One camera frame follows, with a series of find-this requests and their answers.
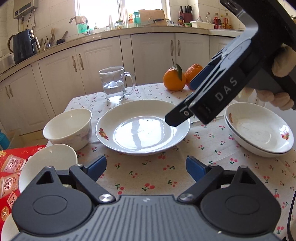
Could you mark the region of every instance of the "glass mug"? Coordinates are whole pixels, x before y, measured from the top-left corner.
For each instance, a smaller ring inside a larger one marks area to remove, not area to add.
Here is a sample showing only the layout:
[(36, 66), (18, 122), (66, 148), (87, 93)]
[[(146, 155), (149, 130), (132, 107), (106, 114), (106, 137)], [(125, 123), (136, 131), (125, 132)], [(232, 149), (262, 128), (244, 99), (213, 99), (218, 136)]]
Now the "glass mug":
[[(110, 102), (118, 102), (126, 95), (130, 95), (135, 90), (135, 80), (129, 72), (124, 72), (124, 67), (110, 67), (99, 71), (106, 98)], [(124, 77), (129, 76), (133, 82), (130, 92), (124, 87)]]

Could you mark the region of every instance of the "red package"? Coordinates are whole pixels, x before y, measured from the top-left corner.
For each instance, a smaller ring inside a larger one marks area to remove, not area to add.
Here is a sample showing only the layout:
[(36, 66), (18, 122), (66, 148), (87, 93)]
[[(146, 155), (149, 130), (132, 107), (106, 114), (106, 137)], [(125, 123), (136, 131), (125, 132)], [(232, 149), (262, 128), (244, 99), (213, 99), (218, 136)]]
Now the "red package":
[(18, 181), (28, 158), (45, 146), (24, 147), (0, 151), (0, 232), (20, 195)]

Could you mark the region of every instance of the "dining table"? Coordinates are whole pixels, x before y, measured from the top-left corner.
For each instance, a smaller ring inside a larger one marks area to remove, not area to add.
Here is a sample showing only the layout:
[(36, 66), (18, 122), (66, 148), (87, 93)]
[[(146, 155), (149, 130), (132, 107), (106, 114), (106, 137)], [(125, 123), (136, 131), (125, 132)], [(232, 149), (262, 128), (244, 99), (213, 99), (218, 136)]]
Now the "dining table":
[[(117, 199), (124, 194), (177, 197), (195, 183), (186, 171), (185, 162), (188, 155), (206, 165), (219, 165), (224, 170), (237, 170), (241, 165), (248, 166), (281, 206), (281, 216), (274, 234), (282, 240), (287, 235), (288, 214), (296, 190), (294, 149), (277, 158), (257, 156), (236, 142), (223, 116), (218, 116), (208, 125), (201, 123), (196, 117), (191, 117), (189, 133), (180, 143), (151, 156), (119, 153), (104, 146), (96, 136), (95, 127), (98, 120), (119, 104), (145, 99), (178, 104), (191, 93), (187, 86), (181, 91), (169, 91), (163, 83), (159, 83), (136, 86), (135, 91), (125, 96), (120, 103), (108, 102), (104, 92), (73, 98), (65, 111), (87, 108), (92, 112), (92, 135), (89, 143), (76, 152), (78, 163), (86, 164), (104, 155), (107, 158), (107, 168), (97, 183)], [(296, 239), (296, 209), (292, 213), (291, 232)]]

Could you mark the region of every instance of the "plastic container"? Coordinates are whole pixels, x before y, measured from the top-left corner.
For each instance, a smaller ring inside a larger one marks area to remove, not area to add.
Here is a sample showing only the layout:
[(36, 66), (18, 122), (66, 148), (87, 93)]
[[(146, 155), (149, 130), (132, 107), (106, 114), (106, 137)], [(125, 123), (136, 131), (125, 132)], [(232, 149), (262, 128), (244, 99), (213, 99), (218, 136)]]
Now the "plastic container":
[(6, 150), (9, 147), (9, 144), (10, 144), (9, 139), (0, 130), (0, 146), (2, 146), (3, 150)]
[(207, 13), (206, 19), (207, 19), (207, 23), (212, 23), (212, 18), (211, 18), (210, 12)]
[(193, 28), (205, 28), (205, 29), (214, 29), (215, 24), (200, 22), (200, 21), (191, 21)]

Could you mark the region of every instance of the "mug handle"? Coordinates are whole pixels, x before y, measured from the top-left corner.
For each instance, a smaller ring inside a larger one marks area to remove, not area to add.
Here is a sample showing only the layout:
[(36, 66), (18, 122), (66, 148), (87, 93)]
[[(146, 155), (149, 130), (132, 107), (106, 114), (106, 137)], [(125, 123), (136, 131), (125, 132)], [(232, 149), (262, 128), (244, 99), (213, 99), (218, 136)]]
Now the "mug handle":
[(131, 89), (130, 92), (127, 92), (126, 89), (124, 89), (123, 92), (124, 92), (124, 95), (131, 95), (131, 94), (133, 93), (133, 91), (135, 90), (135, 79), (133, 78), (133, 76), (131, 75), (130, 72), (124, 72), (124, 73), (123, 73), (123, 77), (125, 77), (125, 76), (128, 76), (128, 77), (131, 78), (132, 83), (133, 83), (133, 87), (132, 87), (132, 89)]

